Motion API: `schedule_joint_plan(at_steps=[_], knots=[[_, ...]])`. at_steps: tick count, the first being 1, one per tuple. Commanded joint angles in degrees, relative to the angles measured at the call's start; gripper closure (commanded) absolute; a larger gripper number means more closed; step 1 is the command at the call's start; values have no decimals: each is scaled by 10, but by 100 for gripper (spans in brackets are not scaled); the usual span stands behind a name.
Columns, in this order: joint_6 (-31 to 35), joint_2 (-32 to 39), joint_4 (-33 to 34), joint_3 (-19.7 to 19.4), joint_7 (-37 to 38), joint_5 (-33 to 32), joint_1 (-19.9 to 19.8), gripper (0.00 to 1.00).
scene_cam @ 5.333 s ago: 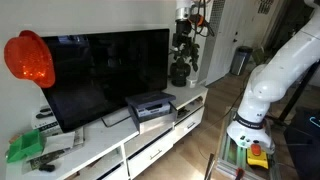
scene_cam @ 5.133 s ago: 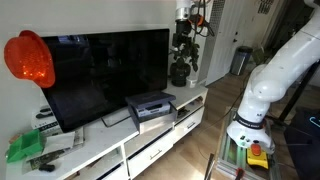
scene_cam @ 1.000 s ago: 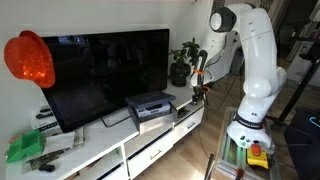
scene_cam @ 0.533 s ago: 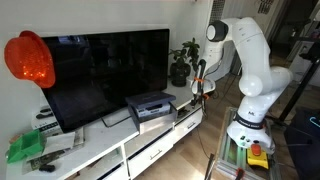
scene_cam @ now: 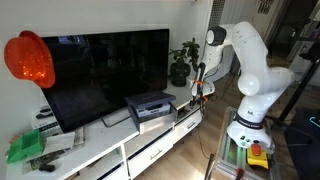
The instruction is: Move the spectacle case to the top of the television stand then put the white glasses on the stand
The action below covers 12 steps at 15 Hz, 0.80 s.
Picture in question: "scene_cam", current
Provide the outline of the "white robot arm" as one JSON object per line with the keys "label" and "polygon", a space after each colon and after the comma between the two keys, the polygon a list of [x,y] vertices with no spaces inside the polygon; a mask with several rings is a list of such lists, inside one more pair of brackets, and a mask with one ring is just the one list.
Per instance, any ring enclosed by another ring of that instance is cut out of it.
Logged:
{"label": "white robot arm", "polygon": [[203,101],[215,91],[214,84],[206,81],[204,75],[218,66],[223,49],[228,45],[233,47],[240,63],[238,88],[244,97],[227,127],[227,134],[242,148],[258,144],[272,154],[275,144],[267,132],[264,117],[294,82],[295,74],[288,68],[267,65],[268,49],[252,24],[242,21],[218,25],[207,31],[204,56],[191,86],[193,100]]}

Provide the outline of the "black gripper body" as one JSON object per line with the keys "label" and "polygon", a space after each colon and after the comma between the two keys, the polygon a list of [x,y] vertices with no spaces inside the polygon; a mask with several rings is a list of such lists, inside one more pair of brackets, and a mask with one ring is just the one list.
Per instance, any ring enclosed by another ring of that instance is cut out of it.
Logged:
{"label": "black gripper body", "polygon": [[202,89],[193,87],[191,89],[192,99],[189,102],[189,105],[193,107],[194,105],[201,105],[208,101],[208,98],[203,95]]}

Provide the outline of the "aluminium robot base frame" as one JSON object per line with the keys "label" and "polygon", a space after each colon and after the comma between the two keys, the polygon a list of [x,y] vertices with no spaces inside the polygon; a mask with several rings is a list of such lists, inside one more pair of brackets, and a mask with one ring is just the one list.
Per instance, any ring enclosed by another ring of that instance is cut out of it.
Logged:
{"label": "aluminium robot base frame", "polygon": [[235,180],[238,170],[241,169],[244,173],[240,180],[282,180],[275,154],[267,155],[268,169],[250,165],[247,163],[247,150],[238,147],[227,135],[227,126],[232,122],[235,114],[235,108],[226,108],[212,177],[215,180]]}

